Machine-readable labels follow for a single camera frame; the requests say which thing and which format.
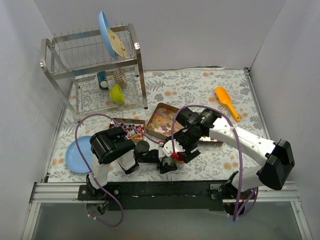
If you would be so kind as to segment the yellow plastic scoop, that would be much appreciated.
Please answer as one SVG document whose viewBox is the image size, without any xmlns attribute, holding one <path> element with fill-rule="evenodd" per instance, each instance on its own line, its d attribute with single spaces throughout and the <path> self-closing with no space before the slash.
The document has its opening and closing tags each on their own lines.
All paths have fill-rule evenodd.
<svg viewBox="0 0 320 240">
<path fill-rule="evenodd" d="M 240 116 L 238 115 L 236 109 L 232 105 L 232 100 L 231 97 L 229 96 L 228 92 L 226 91 L 225 88 L 222 86 L 218 86 L 215 89 L 215 93 L 220 101 L 220 103 L 228 108 L 230 111 L 231 115 L 233 116 L 234 120 L 236 122 L 239 122 L 241 120 Z"/>
</svg>

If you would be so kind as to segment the clear glass jar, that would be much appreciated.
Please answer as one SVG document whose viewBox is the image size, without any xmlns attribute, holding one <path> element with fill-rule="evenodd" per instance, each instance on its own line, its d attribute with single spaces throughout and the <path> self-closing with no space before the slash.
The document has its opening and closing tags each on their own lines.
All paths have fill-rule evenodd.
<svg viewBox="0 0 320 240">
<path fill-rule="evenodd" d="M 179 161 L 179 160 L 172 160 L 171 164 L 175 167 L 177 167 L 177 169 L 182 169 L 185 166 L 185 163 L 183 161 Z"/>
</svg>

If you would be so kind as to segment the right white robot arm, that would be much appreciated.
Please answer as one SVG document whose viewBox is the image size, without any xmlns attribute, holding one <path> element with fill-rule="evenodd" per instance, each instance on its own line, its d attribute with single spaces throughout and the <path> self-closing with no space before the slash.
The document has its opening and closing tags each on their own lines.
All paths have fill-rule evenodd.
<svg viewBox="0 0 320 240">
<path fill-rule="evenodd" d="M 247 190 L 266 186 L 279 191 L 295 166 L 291 144 L 280 139 L 275 142 L 254 135 L 232 124 L 222 112 L 205 108 L 201 113 L 193 112 L 188 107 L 181 108 L 175 117 L 186 128 L 174 134 L 174 139 L 186 150 L 191 150 L 200 137 L 218 139 L 237 149 L 239 157 L 246 154 L 258 165 L 248 170 L 234 172 L 223 190 L 232 199 L 237 199 Z"/>
</svg>

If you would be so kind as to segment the tin of pastel gummies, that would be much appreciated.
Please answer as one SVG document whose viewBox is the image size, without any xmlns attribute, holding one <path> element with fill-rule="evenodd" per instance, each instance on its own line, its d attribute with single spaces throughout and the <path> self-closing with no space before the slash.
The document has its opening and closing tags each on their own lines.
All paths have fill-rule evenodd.
<svg viewBox="0 0 320 240">
<path fill-rule="evenodd" d="M 146 125 L 146 133 L 160 140 L 165 140 L 172 134 L 173 118 L 178 110 L 174 106 L 160 102 Z"/>
</svg>

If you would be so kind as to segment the red jar lid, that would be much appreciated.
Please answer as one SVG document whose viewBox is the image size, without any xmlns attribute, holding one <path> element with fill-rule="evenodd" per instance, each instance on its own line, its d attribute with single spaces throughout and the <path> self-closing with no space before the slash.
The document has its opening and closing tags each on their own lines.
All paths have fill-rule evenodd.
<svg viewBox="0 0 320 240">
<path fill-rule="evenodd" d="M 175 153 L 175 160 L 179 163 L 183 163 L 184 162 L 184 156 L 180 153 L 180 152 L 177 152 Z"/>
</svg>

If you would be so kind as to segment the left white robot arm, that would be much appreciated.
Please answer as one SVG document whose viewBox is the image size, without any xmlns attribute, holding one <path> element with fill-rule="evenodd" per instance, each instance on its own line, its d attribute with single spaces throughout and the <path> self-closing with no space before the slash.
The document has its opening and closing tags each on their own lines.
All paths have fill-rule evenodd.
<svg viewBox="0 0 320 240">
<path fill-rule="evenodd" d="M 99 131 L 89 140 L 92 152 L 92 173 L 86 177 L 89 194 L 95 200 L 106 196 L 106 185 L 110 165 L 116 161 L 125 174 L 131 174 L 139 168 L 139 163 L 156 164 L 161 174 L 178 169 L 172 158 L 164 152 L 161 142 L 157 149 L 150 149 L 150 144 L 145 140 L 137 143 L 127 137 L 122 127 Z"/>
</svg>

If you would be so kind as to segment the tin of lollipops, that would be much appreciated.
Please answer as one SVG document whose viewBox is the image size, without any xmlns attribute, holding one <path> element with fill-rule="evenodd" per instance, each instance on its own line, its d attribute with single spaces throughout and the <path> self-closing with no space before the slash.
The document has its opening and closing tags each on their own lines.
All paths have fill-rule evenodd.
<svg viewBox="0 0 320 240">
<path fill-rule="evenodd" d="M 126 138 L 132 140 L 135 144 L 144 140 L 146 122 L 141 119 L 131 119 L 131 118 L 114 118 L 118 125 L 114 121 L 110 121 L 108 129 L 113 129 L 117 127 L 123 128 L 126 134 Z"/>
</svg>

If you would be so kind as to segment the tin of star candies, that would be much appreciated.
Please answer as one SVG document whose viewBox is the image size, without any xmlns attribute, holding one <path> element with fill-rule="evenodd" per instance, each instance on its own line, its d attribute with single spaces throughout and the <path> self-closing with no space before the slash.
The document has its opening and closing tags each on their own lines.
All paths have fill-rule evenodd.
<svg viewBox="0 0 320 240">
<path fill-rule="evenodd" d="M 199 144 L 205 144 L 205 145 L 212 145 L 212 146 L 216 146 L 216 147 L 221 147 L 223 145 L 223 142 L 215 139 L 215 138 L 210 138 L 208 136 L 202 136 L 199 140 L 198 140 Z"/>
</svg>

